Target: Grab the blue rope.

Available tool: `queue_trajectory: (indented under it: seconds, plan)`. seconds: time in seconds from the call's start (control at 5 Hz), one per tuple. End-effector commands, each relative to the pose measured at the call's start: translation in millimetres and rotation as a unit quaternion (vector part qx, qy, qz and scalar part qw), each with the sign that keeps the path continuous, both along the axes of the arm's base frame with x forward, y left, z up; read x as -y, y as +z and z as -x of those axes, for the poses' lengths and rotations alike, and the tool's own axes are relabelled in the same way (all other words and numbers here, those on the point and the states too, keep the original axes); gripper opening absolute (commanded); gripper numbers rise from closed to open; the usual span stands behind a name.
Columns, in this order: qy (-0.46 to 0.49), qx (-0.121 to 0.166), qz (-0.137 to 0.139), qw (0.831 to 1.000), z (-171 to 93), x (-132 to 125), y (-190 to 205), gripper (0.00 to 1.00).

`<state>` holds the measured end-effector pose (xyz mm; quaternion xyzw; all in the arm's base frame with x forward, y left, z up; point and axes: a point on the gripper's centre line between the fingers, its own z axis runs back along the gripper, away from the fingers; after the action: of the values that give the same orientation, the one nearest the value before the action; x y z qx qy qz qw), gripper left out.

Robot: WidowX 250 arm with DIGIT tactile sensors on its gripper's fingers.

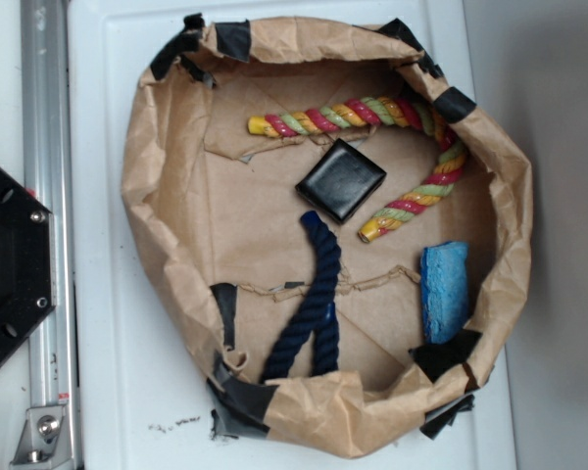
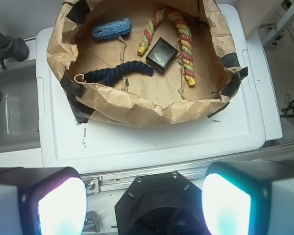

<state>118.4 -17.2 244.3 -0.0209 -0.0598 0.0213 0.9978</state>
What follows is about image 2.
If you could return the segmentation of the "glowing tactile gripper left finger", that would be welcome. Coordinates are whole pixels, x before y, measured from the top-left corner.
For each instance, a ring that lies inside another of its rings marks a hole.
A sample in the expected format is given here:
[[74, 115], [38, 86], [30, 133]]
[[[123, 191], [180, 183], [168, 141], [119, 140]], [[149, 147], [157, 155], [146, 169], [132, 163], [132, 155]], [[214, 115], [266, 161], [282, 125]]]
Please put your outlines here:
[[72, 167], [0, 167], [0, 235], [80, 235], [87, 199]]

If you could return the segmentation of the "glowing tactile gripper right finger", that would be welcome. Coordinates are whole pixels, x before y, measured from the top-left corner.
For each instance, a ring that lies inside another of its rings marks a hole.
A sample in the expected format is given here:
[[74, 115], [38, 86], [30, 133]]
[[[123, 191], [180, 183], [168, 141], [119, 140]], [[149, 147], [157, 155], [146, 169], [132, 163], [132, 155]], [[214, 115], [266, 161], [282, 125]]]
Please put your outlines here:
[[213, 162], [201, 203], [212, 235], [294, 235], [294, 160]]

